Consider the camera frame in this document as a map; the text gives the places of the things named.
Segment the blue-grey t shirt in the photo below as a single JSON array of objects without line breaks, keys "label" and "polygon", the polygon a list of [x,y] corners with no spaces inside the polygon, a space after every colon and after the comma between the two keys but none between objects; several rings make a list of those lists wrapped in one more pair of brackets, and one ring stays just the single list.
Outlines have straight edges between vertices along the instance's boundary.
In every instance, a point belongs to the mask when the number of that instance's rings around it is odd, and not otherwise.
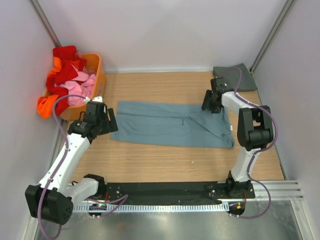
[{"label": "blue-grey t shirt", "polygon": [[198,104],[120,101],[118,131],[110,139],[119,142],[232,149],[235,140],[227,111],[211,113]]}]

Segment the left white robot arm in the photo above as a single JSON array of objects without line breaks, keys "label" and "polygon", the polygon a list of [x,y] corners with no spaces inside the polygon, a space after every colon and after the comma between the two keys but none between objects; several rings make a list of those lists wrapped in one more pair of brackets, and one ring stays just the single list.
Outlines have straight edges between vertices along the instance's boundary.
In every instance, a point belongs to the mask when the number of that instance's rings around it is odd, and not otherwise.
[{"label": "left white robot arm", "polygon": [[30,215],[64,225],[73,207],[92,198],[101,200],[106,194],[105,179],[95,174],[85,175],[74,186],[69,180],[80,158],[93,140],[118,130],[115,114],[102,101],[89,101],[83,118],[75,120],[67,131],[67,142],[47,174],[36,185],[29,185],[25,198]]}]

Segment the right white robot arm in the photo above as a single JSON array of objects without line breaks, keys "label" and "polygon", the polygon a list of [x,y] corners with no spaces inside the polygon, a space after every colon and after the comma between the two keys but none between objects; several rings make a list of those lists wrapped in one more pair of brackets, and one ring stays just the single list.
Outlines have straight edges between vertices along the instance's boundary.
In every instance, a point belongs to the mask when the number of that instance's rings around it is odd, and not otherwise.
[{"label": "right white robot arm", "polygon": [[238,116],[237,141],[241,146],[236,163],[217,190],[229,198],[242,198],[250,190],[251,172],[257,157],[274,140],[271,110],[243,98],[221,78],[210,80],[201,109],[220,114],[225,108]]}]

